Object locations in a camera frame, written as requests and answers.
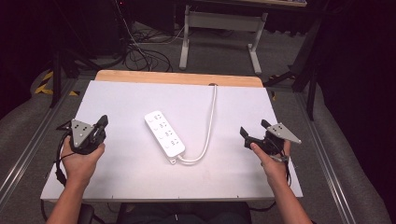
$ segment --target power cord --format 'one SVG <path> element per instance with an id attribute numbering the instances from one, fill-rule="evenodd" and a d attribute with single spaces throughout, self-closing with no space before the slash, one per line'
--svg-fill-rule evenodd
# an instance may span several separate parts
<path id="1" fill-rule="evenodd" d="M 214 114 L 214 111 L 215 111 L 215 105 L 216 105 L 216 99 L 217 99 L 217 86 L 218 85 L 217 84 L 213 84 L 213 86 L 214 87 L 213 87 L 212 109 L 211 109 L 211 112 L 210 112 L 210 119 L 209 119 L 209 125 L 208 125 L 208 128 L 207 128 L 207 135 L 206 135 L 206 141 L 205 141 L 204 150 L 202 151 L 201 155 L 197 159 L 194 159 L 194 160 L 186 160 L 182 156 L 178 155 L 177 158 L 179 160 L 183 161 L 183 162 L 186 162 L 186 163 L 198 162 L 206 154 L 207 146 L 208 146 L 209 140 L 210 140 L 210 132 L 211 132 L 211 129 L 212 129 L 213 114 Z"/>

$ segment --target power strip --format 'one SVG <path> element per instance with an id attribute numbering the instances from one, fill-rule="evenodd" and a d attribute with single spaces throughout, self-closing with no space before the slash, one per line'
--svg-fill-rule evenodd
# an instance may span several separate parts
<path id="1" fill-rule="evenodd" d="M 182 156 L 186 147 L 180 141 L 172 126 L 161 111 L 153 111 L 145 116 L 145 121 L 154 137 L 160 144 L 167 159 L 176 163 L 178 156 Z"/>

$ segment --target hand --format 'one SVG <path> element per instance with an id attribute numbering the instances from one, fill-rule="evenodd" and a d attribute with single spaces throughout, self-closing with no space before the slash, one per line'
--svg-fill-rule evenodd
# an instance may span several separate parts
<path id="1" fill-rule="evenodd" d="M 105 152 L 105 144 L 99 147 L 89 155 L 73 154 L 70 147 L 70 136 L 64 139 L 64 149 L 62 150 L 61 157 L 67 156 L 62 159 L 64 169 L 67 173 L 66 184 L 75 184 L 82 188 L 86 188 L 90 183 L 90 179 L 96 168 L 96 163 Z"/>
<path id="2" fill-rule="evenodd" d="M 265 173 L 267 174 L 267 181 L 270 187 L 272 188 L 274 185 L 279 184 L 288 184 L 286 179 L 286 167 L 284 162 L 275 161 L 271 157 L 269 157 L 257 144 L 250 144 L 251 149 L 256 153 L 259 159 L 262 161 L 262 167 L 264 168 Z M 285 150 L 285 155 L 289 156 L 290 154 L 290 141 L 285 140 L 285 144 L 283 145 Z"/>

